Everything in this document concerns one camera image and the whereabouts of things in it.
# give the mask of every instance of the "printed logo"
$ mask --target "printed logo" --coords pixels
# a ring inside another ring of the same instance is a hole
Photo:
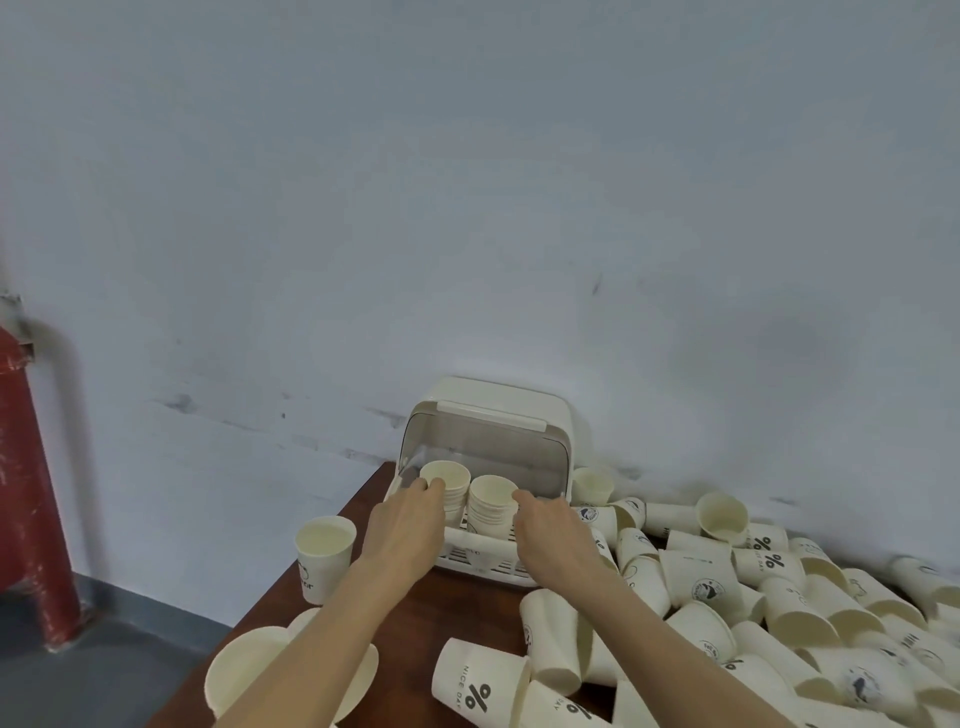
[[[723,584],[713,579],[700,579],[690,590],[690,595],[697,601],[710,601],[726,593]]]

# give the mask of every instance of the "cup lying on side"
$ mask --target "cup lying on side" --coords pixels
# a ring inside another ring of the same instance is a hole
[[[760,591],[767,597],[767,629],[790,649],[840,646],[833,625],[810,606],[795,584],[771,577],[760,584]]]
[[[724,618],[733,618],[744,611],[743,593],[733,564],[726,556],[715,558],[686,551],[664,551],[660,554],[660,565],[673,606],[702,601]]]
[[[851,708],[879,711],[905,721],[917,713],[910,679],[876,650],[810,647],[797,650],[797,654],[833,683]]]
[[[913,604],[901,599],[863,569],[843,569],[856,603],[878,617],[897,615],[911,624],[926,629],[926,619]]]
[[[520,618],[533,679],[560,695],[578,691],[577,611],[562,596],[539,589],[520,601]]]
[[[731,631],[741,653],[762,657],[800,697],[840,703],[840,695],[833,683],[760,625],[740,622]]]
[[[725,663],[736,654],[730,627],[706,604],[691,601],[666,621],[689,643],[700,647],[715,663]]]
[[[834,564],[827,553],[815,542],[804,538],[790,539],[790,550],[800,557],[807,575],[817,573],[825,576],[842,591],[850,593],[850,584],[847,583],[843,570]]]
[[[852,596],[820,574],[806,578],[804,596],[810,606],[826,617],[836,630],[840,641],[851,644],[860,632],[883,633],[883,623],[873,612],[861,607]]]
[[[480,728],[516,728],[530,684],[530,660],[451,638],[437,659],[430,691]]]

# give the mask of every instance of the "hand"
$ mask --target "hand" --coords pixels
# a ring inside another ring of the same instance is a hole
[[[429,488],[419,477],[370,513],[360,559],[396,577],[404,594],[430,571],[444,547],[445,488],[438,477]]]
[[[574,603],[599,574],[612,573],[566,500],[537,500],[527,491],[515,491],[514,500],[520,505],[514,517],[516,553],[542,587]]]

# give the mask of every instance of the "white paper cup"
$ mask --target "white paper cup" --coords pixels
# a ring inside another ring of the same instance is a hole
[[[757,551],[789,551],[790,543],[782,526],[751,522],[747,524],[747,538],[743,547]]]
[[[724,618],[744,611],[743,594],[729,558],[664,551],[660,565],[673,606],[702,601]]]
[[[897,615],[921,629],[926,629],[926,619],[919,609],[891,592],[869,573],[863,569],[843,569],[843,573],[850,584],[851,596],[868,612],[873,612],[878,617]]]
[[[921,663],[910,650],[895,642],[893,638],[879,632],[863,632],[854,638],[853,646],[878,650],[902,667],[920,702],[960,712],[960,691]]]
[[[691,601],[666,621],[689,643],[695,644],[715,663],[725,663],[736,654],[730,627],[706,604]]]
[[[349,569],[356,537],[356,526],[342,516],[322,516],[300,528],[294,542],[304,599],[322,605],[333,596]]]
[[[928,618],[935,616],[937,602],[960,609],[960,585],[945,579],[927,562],[901,556],[891,562],[890,574]]]
[[[670,531],[666,540],[667,551],[687,551],[688,553],[701,553],[706,556],[718,559],[733,558],[733,548],[726,541],[716,541],[703,536],[694,536],[685,531]]]
[[[663,581],[660,563],[649,556],[638,556],[623,570],[623,580],[635,595],[658,617],[670,611],[670,593]]]
[[[204,698],[213,714],[222,716],[289,643],[285,627],[260,627],[220,650],[204,679]]]
[[[786,579],[798,589],[806,586],[804,565],[798,556],[789,551],[735,548],[733,568],[736,570],[736,578],[748,587],[757,588],[772,576]]]
[[[820,574],[806,578],[804,596],[810,606],[826,617],[841,642],[850,644],[860,632],[884,631],[877,615],[868,612],[840,587]]]
[[[665,539],[670,535],[670,531],[700,535],[697,509],[692,505],[647,503],[647,520],[643,524],[643,532],[648,536]]]
[[[520,619],[533,679],[560,695],[578,691],[577,611],[562,596],[539,589],[520,601]]]
[[[711,539],[742,546],[747,539],[747,506],[726,493],[707,493],[697,501],[697,523]]]
[[[519,728],[603,728],[605,725],[610,724],[538,681],[530,683],[523,698]]]
[[[826,677],[851,708],[879,711],[909,720],[917,712],[910,679],[894,662],[873,649],[810,647],[797,654]]]
[[[614,508],[619,508],[629,514],[634,520],[634,528],[643,528],[647,521],[647,505],[636,496],[629,496],[615,500],[611,503]]]
[[[758,624],[743,621],[731,631],[741,653],[762,657],[800,697],[827,703],[840,702],[833,683]]]
[[[629,680],[620,680],[616,684],[613,725],[617,728],[659,728],[647,704]]]
[[[613,478],[593,468],[573,472],[574,505],[606,505],[613,495]]]
[[[827,553],[809,539],[790,539],[790,550],[800,557],[807,575],[817,573],[825,576],[844,592],[850,592],[850,584],[843,571],[830,561]]]
[[[795,584],[771,577],[760,584],[760,591],[767,597],[767,629],[790,649],[840,646],[833,625],[810,606]]]
[[[960,649],[896,615],[881,617],[880,621],[887,635],[954,688],[960,688]]]
[[[530,659],[463,640],[447,640],[430,691],[480,728],[516,728],[530,683]]]
[[[616,535],[616,563],[621,571],[626,571],[637,556],[649,556],[659,559],[657,547],[639,528],[624,528]]]

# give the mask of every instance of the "stack of paper cups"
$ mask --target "stack of paper cups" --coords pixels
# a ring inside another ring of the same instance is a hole
[[[806,587],[804,565],[789,551],[735,548],[733,567],[736,569],[736,578],[748,587],[759,587],[771,576],[786,579],[799,589]]]
[[[850,592],[850,584],[843,571],[834,564],[827,553],[809,539],[790,539],[790,550],[800,557],[807,574],[818,573],[832,581],[844,592]]]
[[[852,596],[841,592],[836,584],[820,574],[810,574],[806,578],[804,596],[811,607],[827,618],[837,636],[846,644],[850,644],[860,632],[883,632],[883,624],[875,614],[861,607]]]
[[[685,531],[700,534],[700,522],[697,509],[692,505],[673,505],[670,503],[647,503],[647,519],[643,532],[648,536],[665,539],[670,531]]]
[[[467,490],[470,487],[470,471],[452,460],[434,460],[420,468],[420,477],[432,483],[435,478],[444,481],[444,512],[446,524],[460,527],[460,519],[467,503]]]
[[[648,556],[633,559],[623,570],[623,579],[658,617],[663,617],[670,611],[670,593],[666,589],[658,561]]]
[[[530,684],[530,660],[450,639],[433,671],[431,692],[480,728],[516,728]]]
[[[717,541],[742,546],[747,539],[750,515],[747,506],[725,493],[707,493],[696,505],[701,532]]]
[[[702,601],[725,618],[744,611],[743,593],[729,557],[664,551],[660,565],[673,606]]]
[[[533,679],[560,695],[578,691],[577,611],[562,596],[539,589],[520,601],[520,618]]]
[[[833,625],[792,582],[772,577],[760,584],[760,591],[767,597],[767,629],[783,644],[791,649],[840,645]]]
[[[613,495],[613,478],[594,468],[573,472],[574,505],[606,505]]]
[[[910,679],[877,650],[810,647],[797,654],[833,683],[851,708],[880,711],[904,721],[917,712]]]
[[[920,702],[935,708],[960,712],[960,691],[923,665],[910,650],[894,642],[892,638],[879,632],[862,632],[853,639],[853,646],[878,650],[902,667]]]
[[[610,724],[543,683],[530,683],[518,728],[603,728]]]
[[[744,548],[755,548],[757,551],[788,551],[790,544],[786,537],[786,530],[782,526],[771,523],[749,523],[747,525],[747,539]]]
[[[960,688],[960,649],[895,615],[881,617],[887,635],[954,688]]]
[[[643,531],[639,528],[624,528],[616,536],[616,562],[620,565],[621,572],[626,571],[637,556],[660,558],[657,547],[650,543]]]
[[[878,617],[897,615],[921,629],[926,629],[926,619],[919,609],[895,595],[869,573],[863,569],[844,569],[843,573],[850,584],[851,595],[857,604],[868,612],[873,612]]]
[[[817,672],[790,648],[778,642],[763,627],[740,622],[732,630],[741,653],[762,657],[800,697],[839,703],[840,696],[826,677]]]
[[[730,627],[703,602],[691,601],[666,623],[685,640],[700,647],[715,663],[725,663],[736,654]]]
[[[928,618],[936,615],[938,602],[960,609],[960,585],[945,579],[928,563],[913,556],[901,556],[890,564],[890,573]]]

